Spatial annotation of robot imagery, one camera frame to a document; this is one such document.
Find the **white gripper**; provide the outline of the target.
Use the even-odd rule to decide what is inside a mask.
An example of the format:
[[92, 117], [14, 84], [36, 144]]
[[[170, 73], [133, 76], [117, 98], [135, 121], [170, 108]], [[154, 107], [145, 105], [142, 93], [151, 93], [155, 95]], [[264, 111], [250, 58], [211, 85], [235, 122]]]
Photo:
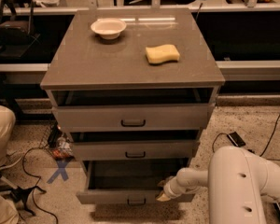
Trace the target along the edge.
[[161, 180], [158, 183], [158, 187], [163, 188], [163, 191], [156, 197], [159, 202], [169, 202], [172, 199], [176, 199], [186, 194], [189, 189], [188, 186], [181, 185], [174, 176]]

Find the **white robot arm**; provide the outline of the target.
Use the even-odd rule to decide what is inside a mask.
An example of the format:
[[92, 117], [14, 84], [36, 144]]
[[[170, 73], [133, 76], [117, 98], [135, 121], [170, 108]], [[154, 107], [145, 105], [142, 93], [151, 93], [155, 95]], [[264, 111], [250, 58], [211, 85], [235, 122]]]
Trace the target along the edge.
[[280, 166], [243, 148], [221, 147], [206, 171], [182, 168], [160, 186], [159, 202], [207, 187], [209, 224], [267, 224], [263, 204], [280, 202]]

